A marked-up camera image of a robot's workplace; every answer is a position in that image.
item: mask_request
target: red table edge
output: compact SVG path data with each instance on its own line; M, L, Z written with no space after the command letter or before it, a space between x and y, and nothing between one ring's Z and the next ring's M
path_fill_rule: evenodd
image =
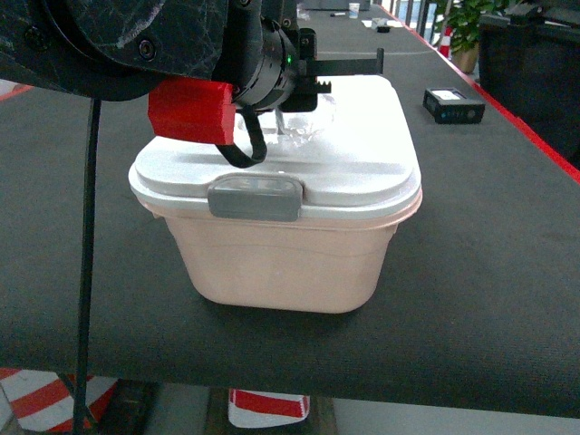
M9 98L15 97L16 95L19 95L21 93L24 93L26 91L30 91L31 89L33 89L33 86L28 86L28 85L16 85L17 89L14 89L13 91L9 92L9 93L5 93L4 95L0 95L0 102L3 102L4 100L8 100Z
M540 138L535 131L533 131L521 118L518 118L508 109L501 105L499 101L489 95L481 86L475 83L469 76L462 72L457 66L455 66L449 59L439 53L435 47L429 44L425 39L406 25L399 18L393 16L384 6L381 5L381 9L388 16L392 17L393 20L399 21L411 34L413 34L422 43L427 45L431 50L437 53L441 59L443 59L447 65L452 68L467 84L469 84L479 95L481 95L489 104L496 108L499 113L501 113L504 118L511 122L524 136L526 136L537 148L539 148L544 154L546 154L557 166L560 167L566 174L568 174L574 181L580 184L580 170L572 166L571 163L566 161L560 154L558 154L552 147L550 147L545 140Z

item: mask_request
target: red gripper part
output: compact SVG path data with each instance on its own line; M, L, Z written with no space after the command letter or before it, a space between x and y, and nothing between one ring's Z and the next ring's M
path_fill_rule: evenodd
M158 136L191 142L234 143L232 85L171 78L149 94L149 119Z

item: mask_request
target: screw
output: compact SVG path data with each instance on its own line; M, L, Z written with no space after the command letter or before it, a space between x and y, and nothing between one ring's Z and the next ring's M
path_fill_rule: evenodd
M149 39L142 40L139 43L139 54L146 61L152 61L155 57L155 45Z
M24 32L24 40L36 52L45 52L48 50L51 42L48 34L35 25L31 25L26 29Z

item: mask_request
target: plant pot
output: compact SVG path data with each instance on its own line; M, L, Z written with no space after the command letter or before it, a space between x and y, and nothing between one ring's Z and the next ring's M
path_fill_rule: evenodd
M476 46L471 50L467 50L466 52L455 52L451 56L451 61L465 74L471 74L475 69L475 64L478 62L478 56L479 43L477 43Z

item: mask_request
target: container lid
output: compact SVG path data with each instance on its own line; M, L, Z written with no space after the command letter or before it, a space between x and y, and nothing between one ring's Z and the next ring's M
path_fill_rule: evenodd
M316 111L283 115L285 134L277 134L272 112L259 117L264 163L237 169L212 145L157 137L131 167L133 191L157 206L208 210L217 180L268 176L302 185L305 218L378 218L402 210L417 197L421 174L395 90L380 76L330 80L333 93L319 96ZM241 117L234 137L251 153Z

